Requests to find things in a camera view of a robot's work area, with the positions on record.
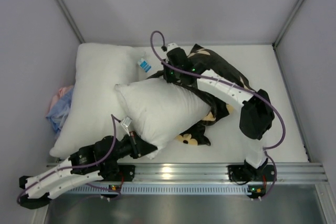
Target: black plush toy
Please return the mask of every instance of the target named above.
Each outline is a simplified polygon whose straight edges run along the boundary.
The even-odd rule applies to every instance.
[[[206,69],[214,70],[216,74],[228,81],[233,82],[242,88],[253,90],[249,85],[248,79],[241,72],[212,50],[195,44],[188,55],[188,58],[194,65],[201,62]],[[161,76],[163,76],[163,71],[158,71],[149,78],[159,78]],[[234,108],[213,95],[200,91],[193,86],[187,86],[178,82],[174,84],[192,91],[211,107],[211,111],[206,117],[194,124],[188,130],[182,132],[175,139],[185,144],[210,146],[210,140],[204,135],[205,128],[230,115]]]

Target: enclosure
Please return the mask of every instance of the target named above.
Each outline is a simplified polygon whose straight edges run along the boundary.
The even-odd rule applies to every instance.
[[[335,0],[0,0],[2,218],[5,223],[335,223]],[[18,177],[60,160],[49,156],[54,133],[44,116],[50,98],[75,84],[77,48],[98,42],[135,47],[162,69],[150,45],[160,30],[186,52],[197,43],[218,53],[268,92],[286,125],[268,154],[277,166],[270,196],[250,202],[230,181],[228,165],[244,161],[238,113],[207,127],[211,146],[169,142],[154,159],[125,157],[134,180],[122,198],[74,189],[49,207],[15,205]],[[160,38],[154,40],[160,50]],[[279,141],[275,119],[265,135]],[[118,182],[100,183],[109,186]]]

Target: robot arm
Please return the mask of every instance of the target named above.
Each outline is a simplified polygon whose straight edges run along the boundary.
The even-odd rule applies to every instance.
[[[52,199],[75,187],[108,179],[113,181],[119,173],[117,160],[130,155],[136,159],[157,150],[157,147],[142,140],[134,131],[116,140],[111,154],[103,162],[85,167],[101,160],[111,148],[113,136],[106,136],[93,145],[85,146],[73,153],[58,166],[35,177],[22,176],[20,188],[25,195],[18,198],[18,203],[28,209],[43,207]]]
[[[174,71],[166,65],[163,66],[163,77],[167,82],[180,82],[185,85],[192,85],[201,91],[212,94],[232,105],[240,115],[239,128],[244,134],[243,146],[245,149],[244,172],[248,174],[249,179],[257,177],[267,165],[267,159],[264,154],[263,134],[271,128],[274,119],[273,110],[260,97],[270,102],[266,91],[248,92],[243,88],[233,88],[236,84],[216,74],[212,69],[206,69],[202,64],[192,64],[183,49],[175,43],[167,46],[166,62],[173,68],[178,68],[186,72],[201,74],[198,78],[189,74]]]

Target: white pillow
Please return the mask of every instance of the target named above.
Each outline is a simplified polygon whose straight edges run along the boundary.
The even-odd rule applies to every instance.
[[[148,79],[116,85],[120,105],[133,120],[139,136],[158,147],[147,155],[154,158],[177,135],[203,119],[210,106],[198,96],[163,79]]]
[[[114,90],[116,84],[138,81],[141,52],[132,47],[82,44],[76,60],[76,84],[68,118],[55,146],[54,157],[66,158],[83,146],[113,135],[111,114],[125,117]],[[117,137],[124,136],[117,123]]]

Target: pink cloth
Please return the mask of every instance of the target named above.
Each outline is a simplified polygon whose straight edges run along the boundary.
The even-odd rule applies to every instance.
[[[49,111],[51,110],[51,108],[56,104],[56,102],[63,96],[65,95],[70,89],[72,89],[74,85],[68,86],[68,87],[63,87],[60,88],[58,90],[58,93],[55,94],[52,99],[51,99],[51,103],[50,103],[50,107],[49,107]]]

